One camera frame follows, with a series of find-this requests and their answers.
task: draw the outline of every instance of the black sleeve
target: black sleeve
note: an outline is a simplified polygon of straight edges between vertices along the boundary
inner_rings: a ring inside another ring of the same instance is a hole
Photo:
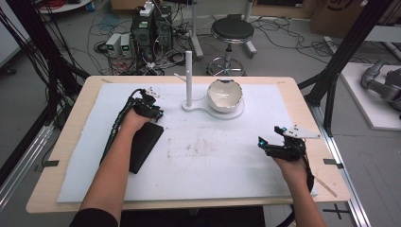
[[[74,216],[70,227],[117,227],[117,220],[108,212],[100,209],[89,208],[80,210]]]

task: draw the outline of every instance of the white bowl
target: white bowl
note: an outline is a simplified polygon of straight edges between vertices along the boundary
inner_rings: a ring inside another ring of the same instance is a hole
[[[242,89],[232,79],[218,79],[207,89],[207,99],[215,111],[233,112],[242,99]]]

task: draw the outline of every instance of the power supply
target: power supply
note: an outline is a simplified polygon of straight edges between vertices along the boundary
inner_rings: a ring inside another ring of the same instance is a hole
[[[121,54],[121,34],[114,33],[113,36],[106,42],[107,50],[111,58],[118,58]]]
[[[132,58],[132,45],[130,34],[121,35],[121,51],[123,53],[123,58]]]

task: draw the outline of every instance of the white vertical rod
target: white vertical rod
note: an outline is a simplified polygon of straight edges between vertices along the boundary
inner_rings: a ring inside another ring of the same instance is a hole
[[[248,0],[244,11],[244,21],[250,22],[250,16],[252,12],[253,0]]]
[[[186,106],[192,106],[192,51],[185,51]]]

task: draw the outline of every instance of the human arm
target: human arm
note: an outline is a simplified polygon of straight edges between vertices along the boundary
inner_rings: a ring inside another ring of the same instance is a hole
[[[280,167],[294,202],[297,226],[326,226],[306,184],[305,164],[302,160],[288,162],[273,158]]]
[[[133,109],[128,111],[79,210],[97,208],[120,219],[130,168],[132,137],[148,121],[149,118],[138,115]]]

